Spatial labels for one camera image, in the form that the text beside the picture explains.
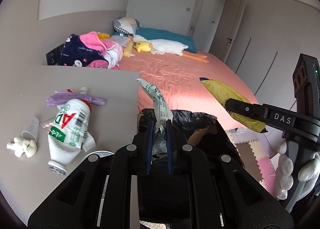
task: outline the clear plastic cup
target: clear plastic cup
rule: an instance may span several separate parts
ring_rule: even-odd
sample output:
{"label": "clear plastic cup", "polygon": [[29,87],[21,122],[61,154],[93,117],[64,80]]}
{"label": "clear plastic cup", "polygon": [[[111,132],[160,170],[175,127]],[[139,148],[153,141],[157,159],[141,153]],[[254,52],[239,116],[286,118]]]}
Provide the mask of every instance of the clear plastic cup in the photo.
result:
{"label": "clear plastic cup", "polygon": [[39,120],[35,116],[30,116],[27,126],[21,132],[21,137],[26,140],[34,140],[37,142],[39,132]]}

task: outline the gloved hand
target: gloved hand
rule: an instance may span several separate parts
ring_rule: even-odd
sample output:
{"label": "gloved hand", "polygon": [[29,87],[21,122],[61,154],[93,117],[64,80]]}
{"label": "gloved hand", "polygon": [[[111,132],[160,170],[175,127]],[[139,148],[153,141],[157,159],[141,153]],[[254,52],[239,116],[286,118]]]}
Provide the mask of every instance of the gloved hand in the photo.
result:
{"label": "gloved hand", "polygon": [[[286,199],[288,190],[293,185],[292,171],[293,163],[287,155],[287,143],[284,141],[280,144],[278,153],[280,153],[278,168],[276,169],[276,179],[274,182],[274,190],[278,199]],[[320,173],[320,156],[316,153],[314,160],[305,165],[298,173],[300,182],[306,181],[298,200],[308,195],[314,188]]]}

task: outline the gray tabletop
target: gray tabletop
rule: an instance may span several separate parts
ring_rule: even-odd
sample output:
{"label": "gray tabletop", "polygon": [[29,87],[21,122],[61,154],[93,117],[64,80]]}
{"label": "gray tabletop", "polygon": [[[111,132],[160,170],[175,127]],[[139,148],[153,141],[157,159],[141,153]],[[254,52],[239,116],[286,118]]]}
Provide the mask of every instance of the gray tabletop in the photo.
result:
{"label": "gray tabletop", "polygon": [[[49,171],[50,160],[46,129],[39,128],[38,151],[27,158],[17,158],[6,144],[21,130],[30,115],[40,124],[55,117],[56,107],[47,107],[46,99],[55,90],[87,87],[88,92],[107,100],[104,106],[92,105],[88,131],[95,138],[95,150],[116,152],[132,142],[137,132],[139,73],[87,67],[39,66],[24,79],[10,82],[1,96],[0,189],[18,217],[27,224],[31,213],[65,178]],[[87,153],[81,153],[68,165],[68,174]]]}

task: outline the white bottle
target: white bottle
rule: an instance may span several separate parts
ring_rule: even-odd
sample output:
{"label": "white bottle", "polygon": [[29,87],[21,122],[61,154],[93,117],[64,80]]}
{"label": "white bottle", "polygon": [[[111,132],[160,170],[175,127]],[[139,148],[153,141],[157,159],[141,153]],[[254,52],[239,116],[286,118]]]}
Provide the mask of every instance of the white bottle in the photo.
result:
{"label": "white bottle", "polygon": [[67,174],[66,166],[79,154],[88,128],[90,103],[69,100],[59,111],[48,133],[51,160],[49,169]]}

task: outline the pink blanket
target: pink blanket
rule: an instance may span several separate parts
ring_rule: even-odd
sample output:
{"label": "pink blanket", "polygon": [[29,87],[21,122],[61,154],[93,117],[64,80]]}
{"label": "pink blanket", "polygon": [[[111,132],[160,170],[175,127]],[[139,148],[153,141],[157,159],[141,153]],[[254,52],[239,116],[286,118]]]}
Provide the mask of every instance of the pink blanket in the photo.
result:
{"label": "pink blanket", "polygon": [[[214,115],[225,130],[243,127],[201,84],[199,77],[220,80],[244,95],[252,104],[257,99],[245,83],[222,61],[209,53],[209,63],[198,62],[173,54],[153,55],[133,52],[136,56],[123,58],[121,69],[140,72],[140,78],[159,87],[170,109],[204,112]],[[139,87],[139,111],[153,108],[152,100]]]}

